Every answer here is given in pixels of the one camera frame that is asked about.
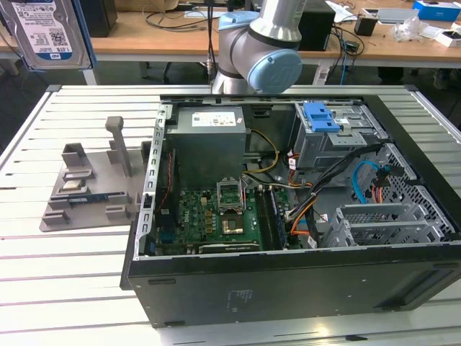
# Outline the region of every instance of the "power supply label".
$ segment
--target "power supply label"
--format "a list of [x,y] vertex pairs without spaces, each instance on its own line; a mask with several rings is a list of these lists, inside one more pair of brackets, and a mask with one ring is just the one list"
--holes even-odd
[[195,112],[192,114],[192,127],[237,126],[234,112]]
[[34,52],[45,60],[67,60],[72,49],[64,26],[56,20],[53,0],[29,0],[12,3],[19,22]]

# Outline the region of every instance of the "motherboard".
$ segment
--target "motherboard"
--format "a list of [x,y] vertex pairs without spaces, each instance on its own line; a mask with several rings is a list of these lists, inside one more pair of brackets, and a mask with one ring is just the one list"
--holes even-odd
[[[267,247],[267,237],[261,234],[261,228],[277,216],[277,233],[278,228],[280,234],[285,233],[282,215],[290,204],[283,189],[240,191],[221,186],[219,191],[182,190],[177,222],[173,215],[160,213],[161,226],[152,239],[151,252],[175,255],[262,251]],[[273,200],[265,203],[264,196]]]

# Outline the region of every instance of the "light blue joint cap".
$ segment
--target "light blue joint cap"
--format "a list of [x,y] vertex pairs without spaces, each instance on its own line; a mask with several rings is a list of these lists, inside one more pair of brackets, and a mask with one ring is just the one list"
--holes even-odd
[[236,27],[247,27],[259,17],[258,12],[237,11],[223,14],[219,19],[219,30],[234,29]]
[[296,51],[276,50],[251,67],[248,83],[257,92],[280,94],[296,83],[302,69],[303,63]]

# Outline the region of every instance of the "yellow cable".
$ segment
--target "yellow cable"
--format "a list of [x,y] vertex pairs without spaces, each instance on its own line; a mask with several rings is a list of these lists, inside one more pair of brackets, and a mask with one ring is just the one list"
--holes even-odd
[[248,171],[243,171],[243,173],[264,173],[264,172],[267,172],[267,171],[269,171],[270,169],[274,168],[277,165],[277,162],[279,161],[279,151],[275,147],[274,143],[269,139],[269,137],[264,135],[260,130],[255,130],[255,129],[252,128],[251,132],[258,133],[262,138],[264,138],[272,146],[272,148],[274,148],[275,159],[274,159],[274,161],[272,162],[272,164],[269,167],[261,168],[261,169],[251,169],[251,170],[248,170]]

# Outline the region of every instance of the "blue drive latch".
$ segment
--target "blue drive latch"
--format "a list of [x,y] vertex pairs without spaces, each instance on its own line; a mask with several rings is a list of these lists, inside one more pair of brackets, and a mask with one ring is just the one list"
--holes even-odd
[[310,121],[313,132],[339,132],[331,118],[331,111],[322,102],[304,102],[304,117]]

